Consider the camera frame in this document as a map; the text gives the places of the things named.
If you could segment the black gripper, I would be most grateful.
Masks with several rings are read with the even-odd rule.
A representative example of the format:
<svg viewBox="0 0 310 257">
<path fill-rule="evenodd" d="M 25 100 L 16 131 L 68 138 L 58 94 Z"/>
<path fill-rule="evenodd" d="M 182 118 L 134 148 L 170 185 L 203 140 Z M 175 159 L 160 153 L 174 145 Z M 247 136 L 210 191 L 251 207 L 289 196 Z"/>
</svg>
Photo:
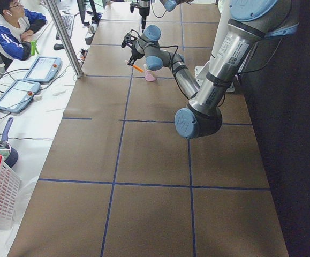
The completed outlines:
<svg viewBox="0 0 310 257">
<path fill-rule="evenodd" d="M 142 16 L 141 29 L 146 28 L 146 17 L 150 13 L 150 1 L 139 1 L 139 13 Z"/>
<path fill-rule="evenodd" d="M 145 56 L 143 49 L 136 42 L 131 46 L 131 57 L 128 60 L 128 65 L 133 66 L 135 61 L 142 59 Z"/>
</svg>

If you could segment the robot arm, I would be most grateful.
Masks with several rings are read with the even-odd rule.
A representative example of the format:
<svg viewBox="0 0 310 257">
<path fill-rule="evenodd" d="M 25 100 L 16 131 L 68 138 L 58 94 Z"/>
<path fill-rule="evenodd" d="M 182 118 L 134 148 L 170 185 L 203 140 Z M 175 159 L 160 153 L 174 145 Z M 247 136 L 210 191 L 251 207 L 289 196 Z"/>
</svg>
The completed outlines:
<svg viewBox="0 0 310 257">
<path fill-rule="evenodd" d="M 193 139 L 216 133 L 222 125 L 221 98 L 253 46 L 264 39 L 294 34 L 299 25 L 300 1 L 226 1 L 223 5 L 213 52 L 197 82 L 178 53 L 159 45 L 160 29 L 148 26 L 141 35 L 127 33 L 122 47 L 131 48 L 128 64 L 145 58 L 148 70 L 167 67 L 188 98 L 174 118 L 178 134 Z"/>
<path fill-rule="evenodd" d="M 178 1 L 178 0 L 167 0 L 160 1 L 166 11 L 171 12 L 174 8 L 182 3 L 191 3 L 192 1 Z M 139 14 L 141 15 L 141 29 L 142 31 L 146 28 L 147 17 L 150 14 L 150 6 L 152 1 L 136 1 L 133 4 L 134 8 L 139 9 Z"/>
</svg>

